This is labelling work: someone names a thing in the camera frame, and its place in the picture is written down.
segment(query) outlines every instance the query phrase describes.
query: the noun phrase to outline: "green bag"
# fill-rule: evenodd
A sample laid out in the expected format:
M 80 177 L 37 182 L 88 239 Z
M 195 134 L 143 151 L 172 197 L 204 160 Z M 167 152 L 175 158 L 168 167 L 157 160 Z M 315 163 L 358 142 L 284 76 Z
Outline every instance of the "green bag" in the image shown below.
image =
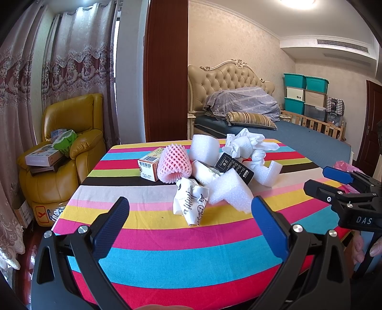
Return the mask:
M 75 139 L 77 139 L 77 134 L 73 130 L 68 130 L 59 135 L 56 141 L 53 142 L 52 146 L 66 157 L 69 157 L 70 147 Z

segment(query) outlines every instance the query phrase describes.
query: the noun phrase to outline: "yellow leather armchair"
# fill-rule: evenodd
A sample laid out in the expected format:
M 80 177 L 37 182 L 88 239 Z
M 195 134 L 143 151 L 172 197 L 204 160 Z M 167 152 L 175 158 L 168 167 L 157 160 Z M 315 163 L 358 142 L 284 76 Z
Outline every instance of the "yellow leather armchair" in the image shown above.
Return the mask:
M 31 175 L 25 156 L 50 143 L 53 130 L 72 129 L 78 134 L 70 148 L 68 162 L 57 172 Z M 106 153 L 103 137 L 102 94 L 90 94 L 52 104 L 42 116 L 42 142 L 18 159 L 19 180 L 23 194 L 41 226 L 52 226 L 51 214 L 65 206 L 78 186 L 85 180 Z

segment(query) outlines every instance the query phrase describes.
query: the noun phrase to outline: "wooden crib rail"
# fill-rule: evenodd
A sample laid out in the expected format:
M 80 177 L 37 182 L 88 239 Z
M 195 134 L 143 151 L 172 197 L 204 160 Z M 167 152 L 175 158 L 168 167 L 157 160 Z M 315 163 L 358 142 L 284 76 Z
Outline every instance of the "wooden crib rail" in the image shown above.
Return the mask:
M 281 110 L 281 119 L 296 125 L 304 126 L 312 130 L 323 133 L 340 141 L 345 141 L 346 122 L 342 121 L 341 127 L 333 124 L 321 122 L 317 119 L 307 117 L 305 115 Z

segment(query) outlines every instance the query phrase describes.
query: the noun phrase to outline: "pink foam fruit net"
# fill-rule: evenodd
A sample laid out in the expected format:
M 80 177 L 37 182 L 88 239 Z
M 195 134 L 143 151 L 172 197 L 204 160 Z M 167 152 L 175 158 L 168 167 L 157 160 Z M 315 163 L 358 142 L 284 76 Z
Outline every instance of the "pink foam fruit net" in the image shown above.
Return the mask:
M 184 146 L 171 144 L 163 150 L 158 163 L 158 178 L 164 183 L 175 183 L 191 176 L 192 167 Z

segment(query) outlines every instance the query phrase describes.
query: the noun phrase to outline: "striped tablecloth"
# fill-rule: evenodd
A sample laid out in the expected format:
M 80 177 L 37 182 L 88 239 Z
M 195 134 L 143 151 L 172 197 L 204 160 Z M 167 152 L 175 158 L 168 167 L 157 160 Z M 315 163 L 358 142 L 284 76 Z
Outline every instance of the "striped tablecloth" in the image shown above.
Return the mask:
M 332 186 L 341 184 L 323 177 L 322 169 L 273 139 L 280 148 L 267 152 L 266 165 L 283 165 L 276 184 L 250 183 L 274 211 L 307 231 L 326 233 L 337 227 L 338 216 L 327 203 L 304 194 L 304 182 L 315 179 Z M 238 212 L 225 202 L 207 205 L 199 227 L 188 227 L 172 213 L 175 185 L 139 177 L 137 159 L 170 142 L 114 146 L 74 193 L 53 231 L 74 232 L 107 212 L 120 196 L 130 202 L 130 216 L 109 255 L 100 265 L 120 295 L 132 307 L 147 304 L 186 305 L 194 309 L 219 309 L 257 297 L 269 284 L 280 264 L 268 247 L 251 214 Z M 178 141 L 189 149 L 191 141 Z M 220 140 L 221 147 L 225 140 Z M 93 301 L 70 258 L 84 298 Z

